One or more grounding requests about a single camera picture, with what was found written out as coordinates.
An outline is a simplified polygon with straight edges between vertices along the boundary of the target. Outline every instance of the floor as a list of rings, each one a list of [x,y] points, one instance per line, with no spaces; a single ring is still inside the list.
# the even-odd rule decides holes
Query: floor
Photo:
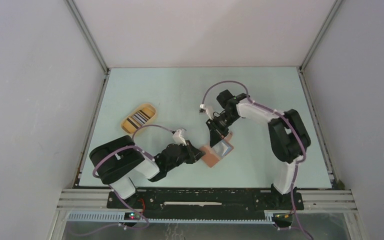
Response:
[[[330,188],[322,151],[295,67],[113,68],[88,155],[94,148],[124,136],[126,133],[120,127],[121,121],[143,103],[156,107],[158,117],[155,124],[174,130],[187,129],[187,138],[199,148],[209,142],[205,124],[208,118],[199,114],[199,106],[205,91],[223,80],[242,82],[258,103],[284,111],[293,108],[299,112],[312,143],[307,150],[306,162],[299,168],[296,186]],[[226,89],[233,95],[244,92],[240,85],[221,84],[211,90],[205,104],[220,112],[222,108],[216,96]],[[157,182],[150,182],[135,171],[129,176],[137,187],[269,188],[281,162],[271,150],[267,126],[239,119],[230,130],[233,133],[230,143],[234,149],[212,168],[202,161],[182,164]],[[173,139],[168,132],[149,127],[135,137],[135,143],[156,155],[173,143]],[[79,186],[104,186],[92,176],[93,168],[87,157]]]

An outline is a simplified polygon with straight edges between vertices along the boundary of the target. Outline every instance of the white wall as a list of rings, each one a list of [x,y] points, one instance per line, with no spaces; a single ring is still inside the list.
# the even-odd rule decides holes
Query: white wall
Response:
[[[346,0],[305,73],[341,178],[384,240],[384,0]]]
[[[110,67],[299,66],[335,0],[76,0]]]
[[[0,240],[46,238],[103,77],[63,0],[0,0]]]

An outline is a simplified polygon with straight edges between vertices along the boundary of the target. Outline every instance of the red wire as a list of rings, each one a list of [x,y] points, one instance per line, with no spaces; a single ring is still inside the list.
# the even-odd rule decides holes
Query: red wire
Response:
[[[142,212],[141,212],[141,214],[143,214],[144,211],[145,211],[145,201],[144,201],[143,198],[141,198],[141,199],[139,199],[139,200],[142,202],[142,205],[143,205],[143,210],[142,210]]]

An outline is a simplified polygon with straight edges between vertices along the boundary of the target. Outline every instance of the black mounting plate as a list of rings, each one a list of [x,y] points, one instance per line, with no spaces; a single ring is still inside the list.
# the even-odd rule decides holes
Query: black mounting plate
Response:
[[[291,210],[292,204],[285,200],[279,202],[279,196],[267,188],[138,188],[129,197],[128,204],[135,209],[142,209],[143,214],[152,219],[181,220],[264,220],[265,210]],[[304,209],[300,193],[294,191],[297,210]],[[167,202],[211,202],[219,205],[181,205]],[[110,192],[108,209],[127,209]]]

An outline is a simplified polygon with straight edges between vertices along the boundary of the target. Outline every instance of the white enclosure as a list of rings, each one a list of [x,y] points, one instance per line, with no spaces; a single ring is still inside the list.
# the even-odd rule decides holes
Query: white enclosure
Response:
[[[334,0],[76,0],[106,64],[299,66]]]
[[[120,121],[139,104],[156,104],[156,123],[186,125],[191,141],[204,144],[198,107],[218,80],[244,81],[253,98],[301,114],[312,141],[296,182],[303,212],[339,213],[351,240],[368,239],[363,222],[371,239],[384,239],[378,0],[0,1],[0,239],[61,240],[78,201],[105,209],[109,189],[96,189],[103,184],[91,176],[88,153],[121,137]],[[133,81],[147,87],[136,93]],[[172,93],[178,88],[188,92]],[[217,91],[229,88],[240,91]],[[209,97],[215,106],[218,92]],[[240,169],[238,181],[222,171],[203,176],[210,170],[202,162],[157,183],[131,177],[139,186],[266,188],[277,167],[260,128],[232,127],[235,149],[216,165]],[[245,144],[240,132],[265,147]],[[137,141],[152,154],[171,140],[158,129],[147,133]],[[252,161],[234,162],[240,158]]]

